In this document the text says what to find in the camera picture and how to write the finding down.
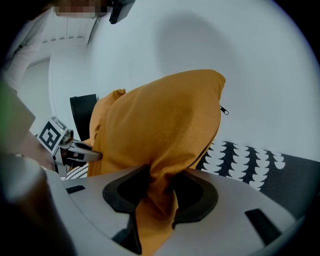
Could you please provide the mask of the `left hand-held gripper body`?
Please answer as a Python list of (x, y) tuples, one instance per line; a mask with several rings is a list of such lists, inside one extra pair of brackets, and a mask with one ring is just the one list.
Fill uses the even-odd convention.
[(68, 129), (56, 116), (48, 119), (36, 138), (49, 152), (53, 162), (53, 170), (56, 173), (69, 173), (72, 169), (85, 165), (85, 162), (68, 159), (74, 155), (69, 152), (74, 141), (74, 131)]

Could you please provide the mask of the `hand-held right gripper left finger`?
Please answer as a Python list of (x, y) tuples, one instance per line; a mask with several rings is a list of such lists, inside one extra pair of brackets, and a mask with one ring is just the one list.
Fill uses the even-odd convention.
[(136, 208), (146, 195), (150, 180), (150, 166), (142, 165), (108, 183), (102, 191), (104, 200), (117, 213), (128, 214), (126, 228), (120, 230), (112, 240), (127, 250), (140, 255), (142, 245), (136, 218)]

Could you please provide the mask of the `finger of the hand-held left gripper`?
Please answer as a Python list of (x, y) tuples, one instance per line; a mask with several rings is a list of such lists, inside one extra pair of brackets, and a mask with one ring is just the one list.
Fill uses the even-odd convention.
[(73, 141), (73, 158), (78, 162), (96, 162), (101, 160), (102, 153), (94, 151), (93, 148), (81, 141)]

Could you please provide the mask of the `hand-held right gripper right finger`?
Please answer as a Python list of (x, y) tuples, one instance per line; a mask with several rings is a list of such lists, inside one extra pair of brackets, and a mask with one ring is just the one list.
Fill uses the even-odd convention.
[(210, 180), (210, 174), (197, 169), (185, 169), (171, 180), (178, 208), (172, 223), (196, 223), (205, 218), (215, 208), (219, 194)]

